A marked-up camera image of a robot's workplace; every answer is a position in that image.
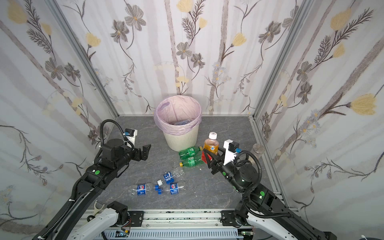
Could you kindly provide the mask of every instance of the trash can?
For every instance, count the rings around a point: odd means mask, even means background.
[[[179,152],[196,144],[201,115],[201,106],[194,98],[176,95],[159,103],[154,120],[163,131],[168,146]]]

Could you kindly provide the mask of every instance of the wallpaper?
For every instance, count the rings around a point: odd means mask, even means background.
[[[167,96],[253,114],[301,1],[58,0],[120,114]]]
[[[384,236],[383,22],[383,1],[315,1],[257,116],[287,201],[338,239]]]
[[[93,162],[112,115],[44,1],[1,1],[0,28],[0,235],[30,239]]]

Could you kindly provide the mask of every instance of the green bottle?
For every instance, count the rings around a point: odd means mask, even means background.
[[[189,157],[195,156],[198,152],[202,151],[202,147],[189,147],[186,150],[182,150],[179,152],[179,156],[181,160],[185,160]]]
[[[184,160],[183,162],[180,163],[180,167],[193,167],[193,166],[197,166],[197,165],[200,165],[200,164],[203,164],[205,162],[203,162],[203,160],[201,160],[201,154],[197,155],[197,156],[194,156],[194,157],[189,157],[187,158],[186,160]]]

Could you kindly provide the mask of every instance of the bottle with orange liquid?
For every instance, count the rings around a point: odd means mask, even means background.
[[[216,140],[217,133],[210,132],[209,138],[205,140],[203,149],[207,149],[208,151],[214,153],[217,155],[218,150],[218,141]],[[205,163],[207,163],[207,160],[205,159],[205,154],[203,153],[201,156],[201,160],[203,160]]]

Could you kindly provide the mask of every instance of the bottle label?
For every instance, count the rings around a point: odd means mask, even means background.
[[[192,157],[195,155],[195,150],[192,147],[190,147],[190,148],[188,148],[188,153],[189,153],[189,156]]]
[[[139,196],[139,195],[145,195],[145,193],[146,193],[146,187],[145,187],[145,185],[138,185],[137,186],[137,195]]]
[[[188,158],[188,163],[191,167],[195,166],[195,159],[193,157],[189,157]]]
[[[167,172],[166,174],[164,174],[164,180],[166,181],[167,184],[171,184],[171,183],[173,183],[175,181],[173,179],[173,176],[172,176],[171,172]]]
[[[171,195],[179,193],[179,187],[177,186],[177,183],[170,185],[170,193],[171,193]]]

